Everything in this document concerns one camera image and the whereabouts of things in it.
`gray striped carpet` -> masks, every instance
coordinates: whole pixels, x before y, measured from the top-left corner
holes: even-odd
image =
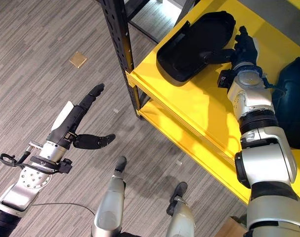
[[[137,65],[154,44],[130,28]],[[78,70],[68,59],[75,51],[88,57]],[[165,213],[179,181],[189,185],[185,199],[196,220],[196,236],[212,237],[229,215],[246,207],[132,110],[101,7],[93,0],[0,0],[0,153],[22,155],[30,140],[43,143],[68,100],[78,103],[98,83],[102,96],[78,133],[117,138],[108,147],[72,148],[69,174],[55,174],[36,203],[75,202],[94,211],[120,155],[128,158],[123,230],[163,237],[171,220]],[[19,168],[0,163],[0,195]],[[32,207],[12,236],[88,237],[93,215],[70,205]]]

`black shelf post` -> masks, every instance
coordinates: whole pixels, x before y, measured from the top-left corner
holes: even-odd
[[[115,51],[120,63],[122,73],[128,88],[130,99],[136,113],[140,109],[140,99],[137,87],[131,87],[128,84],[128,79],[125,71],[131,73],[134,69],[130,35],[128,29],[128,19],[124,0],[98,0],[107,21],[110,36],[112,38]]]

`metal shelf frame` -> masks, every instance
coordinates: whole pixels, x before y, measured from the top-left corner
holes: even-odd
[[[102,7],[135,115],[138,118],[141,118],[138,111],[147,102],[149,97],[144,92],[139,96],[137,86],[130,86],[126,76],[126,72],[131,73],[134,69],[128,23],[140,30],[155,43],[159,43],[159,40],[153,35],[132,22],[132,18],[149,2],[149,0],[129,0],[126,4],[124,0],[97,1]],[[186,15],[190,6],[194,3],[196,4],[198,1],[199,0],[187,0],[185,3],[186,7],[182,10],[179,19]]]

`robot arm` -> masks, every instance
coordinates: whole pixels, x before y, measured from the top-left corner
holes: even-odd
[[[78,105],[74,106],[70,101],[67,102],[53,123],[51,133],[44,145],[30,142],[19,161],[16,161],[14,156],[0,155],[0,161],[5,165],[22,168],[18,181],[0,197],[0,237],[7,237],[11,234],[36,200],[39,192],[48,185],[54,173],[69,173],[72,162],[69,159],[62,160],[62,158],[71,143],[76,148],[100,149],[115,139],[114,134],[97,137],[75,133],[82,118],[103,88],[104,84],[94,87]],[[23,163],[34,148],[40,150],[39,156],[30,158],[33,162],[31,165]]]
[[[218,87],[228,89],[242,134],[235,165],[238,180],[251,189],[245,237],[300,237],[300,198],[291,187],[296,161],[256,65],[253,39],[245,27],[240,33],[230,57],[232,68],[220,73]]]

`shelf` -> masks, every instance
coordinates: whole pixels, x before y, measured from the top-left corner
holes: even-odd
[[[200,1],[150,54],[128,75],[131,85],[137,85],[153,100],[168,111],[179,123],[213,149],[228,162],[241,149],[239,126],[233,108],[226,96],[226,89],[217,88],[219,72],[229,64],[209,65],[181,87],[168,83],[156,66],[156,52],[186,20],[193,23],[201,15],[225,10],[236,20],[237,29],[245,25],[251,36],[256,37],[260,52],[258,65],[275,83],[282,68],[300,56],[300,47],[236,0]],[[232,37],[228,47],[234,45]]]
[[[152,99],[139,113],[244,203],[248,203],[250,190],[238,182],[235,167],[232,165],[233,158],[232,162],[228,162],[217,154],[209,144],[195,136]],[[300,197],[300,151],[294,151],[294,155],[298,164],[298,174],[293,188]]]

